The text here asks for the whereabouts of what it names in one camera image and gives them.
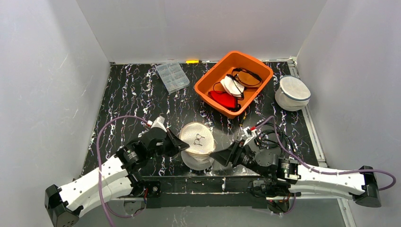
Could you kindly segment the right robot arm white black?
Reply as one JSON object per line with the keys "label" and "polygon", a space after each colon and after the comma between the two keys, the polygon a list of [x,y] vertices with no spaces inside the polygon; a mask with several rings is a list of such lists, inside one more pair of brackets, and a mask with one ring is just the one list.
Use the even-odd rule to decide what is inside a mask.
{"label": "right robot arm white black", "polygon": [[209,156],[223,166],[242,165],[260,175],[262,179],[253,181],[250,187],[250,192],[257,197],[291,197],[307,192],[342,197],[364,207],[382,205],[377,180],[369,166],[355,173],[341,174],[335,169],[306,167],[266,149],[253,151],[243,141],[235,141]]}

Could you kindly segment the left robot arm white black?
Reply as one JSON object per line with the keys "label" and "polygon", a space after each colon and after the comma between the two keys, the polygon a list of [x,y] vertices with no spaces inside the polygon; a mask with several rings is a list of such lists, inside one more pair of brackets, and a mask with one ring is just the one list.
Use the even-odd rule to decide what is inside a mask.
{"label": "left robot arm white black", "polygon": [[155,181],[147,182],[139,170],[157,156],[173,157],[189,148],[170,129],[152,128],[128,142],[98,168],[63,186],[45,190],[44,206],[55,227],[72,227],[88,211],[130,194],[156,196]]}

